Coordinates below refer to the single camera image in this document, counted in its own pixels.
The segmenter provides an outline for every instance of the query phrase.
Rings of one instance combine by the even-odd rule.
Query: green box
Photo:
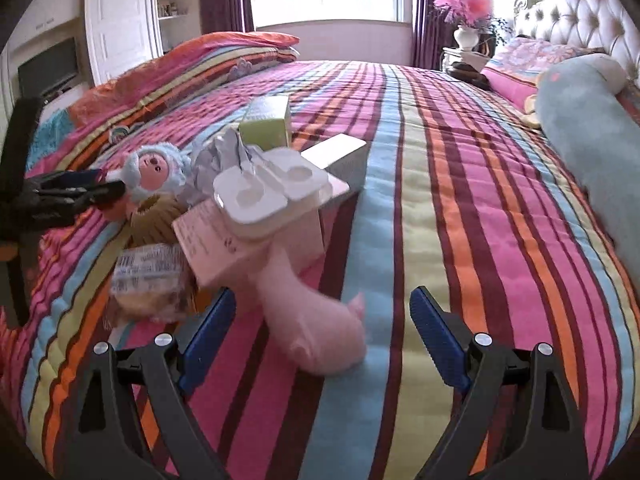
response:
[[[265,96],[254,99],[238,126],[242,142],[256,144],[265,152],[291,145],[289,96]]]

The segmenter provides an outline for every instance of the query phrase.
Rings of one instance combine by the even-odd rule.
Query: paper card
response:
[[[212,199],[193,207],[172,225],[200,287],[232,286],[238,274],[246,272],[248,260],[269,242],[236,237]]]

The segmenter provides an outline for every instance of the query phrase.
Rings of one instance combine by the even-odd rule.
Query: white door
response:
[[[151,8],[154,14],[149,23],[153,25],[153,33],[156,39],[156,57],[159,57],[164,54],[164,49],[162,48],[162,35],[160,34],[160,21],[158,20],[158,0],[151,0]]]
[[[101,84],[158,56],[151,0],[84,0],[94,83]]]

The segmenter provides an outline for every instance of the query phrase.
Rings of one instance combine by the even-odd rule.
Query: colorful striped quilt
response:
[[[609,238],[544,137],[524,129],[499,96],[442,73],[293,62],[163,110],[96,164],[113,167],[119,153],[160,140],[188,152],[264,94],[290,96],[296,148],[343,132],[372,143],[364,191],[324,215],[326,254],[303,274],[335,298],[364,293],[369,351],[345,374],[310,376],[280,353],[259,310],[238,317],[189,399],[234,480],[414,478],[457,402],[408,316],[418,285],[474,332],[518,348],[554,346],[596,478],[638,423],[640,310]],[[163,95],[150,93],[145,110],[162,108]],[[104,139],[104,124],[58,154],[58,167],[94,160],[88,150]],[[0,330],[2,398],[54,473],[69,396],[94,343],[137,346],[165,330],[142,322],[109,334],[102,326],[127,238],[125,226],[95,211],[50,232],[30,324]],[[175,473],[143,390],[136,402],[156,463]],[[494,457],[504,414],[476,470]]]

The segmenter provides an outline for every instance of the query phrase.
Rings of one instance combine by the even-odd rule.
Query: tufted headboard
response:
[[[640,86],[640,32],[620,0],[517,0],[514,24],[516,34],[602,47]]]

